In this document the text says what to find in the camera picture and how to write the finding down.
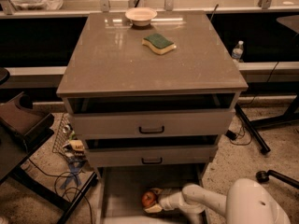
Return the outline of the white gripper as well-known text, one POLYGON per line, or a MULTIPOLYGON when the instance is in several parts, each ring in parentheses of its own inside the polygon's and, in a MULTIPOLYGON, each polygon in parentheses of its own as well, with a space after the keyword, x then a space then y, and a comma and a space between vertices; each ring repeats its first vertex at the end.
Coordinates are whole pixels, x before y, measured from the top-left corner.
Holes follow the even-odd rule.
POLYGON ((146 213, 160 213, 162 210, 164 211, 172 211, 175 209, 179 209, 180 200, 181 200, 181 192, 179 189, 159 189, 153 188, 150 189, 153 193, 158 196, 158 203, 151 207, 145 207, 144 211, 146 213))

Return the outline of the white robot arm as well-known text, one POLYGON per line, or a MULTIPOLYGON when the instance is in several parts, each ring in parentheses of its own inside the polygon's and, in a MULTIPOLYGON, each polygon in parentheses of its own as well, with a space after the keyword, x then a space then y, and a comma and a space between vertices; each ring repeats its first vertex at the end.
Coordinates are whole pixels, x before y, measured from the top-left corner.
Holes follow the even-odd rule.
POLYGON ((291 224, 267 190, 246 178, 237 179, 227 195, 189 183, 181 189, 152 188, 142 195, 141 203, 150 214, 178 209, 192 224, 202 224, 205 208, 223 216, 226 224, 291 224))

